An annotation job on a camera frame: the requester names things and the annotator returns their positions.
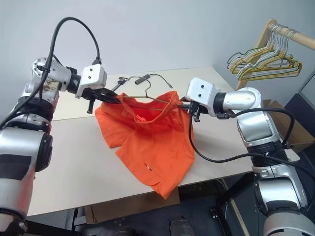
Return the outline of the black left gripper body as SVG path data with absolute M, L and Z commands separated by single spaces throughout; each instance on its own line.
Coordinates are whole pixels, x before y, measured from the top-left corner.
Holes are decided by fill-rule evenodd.
M 89 101 L 87 113 L 92 114 L 94 102 L 96 100 L 107 102 L 106 89 L 105 88 L 99 88 L 99 89 L 86 88 L 84 89 L 82 93 L 82 98 Z

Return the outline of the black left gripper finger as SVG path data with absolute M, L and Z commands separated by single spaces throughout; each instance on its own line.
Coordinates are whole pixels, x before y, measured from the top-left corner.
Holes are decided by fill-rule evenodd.
M 117 94 L 109 89 L 103 88 L 102 95 L 106 98 L 106 100 L 117 100 Z
M 96 98 L 99 101 L 110 104 L 120 104 L 120 100 L 115 96 L 100 95 Z

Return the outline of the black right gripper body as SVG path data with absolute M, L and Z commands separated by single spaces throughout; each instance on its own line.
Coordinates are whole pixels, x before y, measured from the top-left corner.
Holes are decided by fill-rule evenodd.
M 200 115 L 205 114 L 208 115 L 208 109 L 200 105 L 198 102 L 192 101 L 189 105 L 189 121 L 190 122 L 200 122 Z

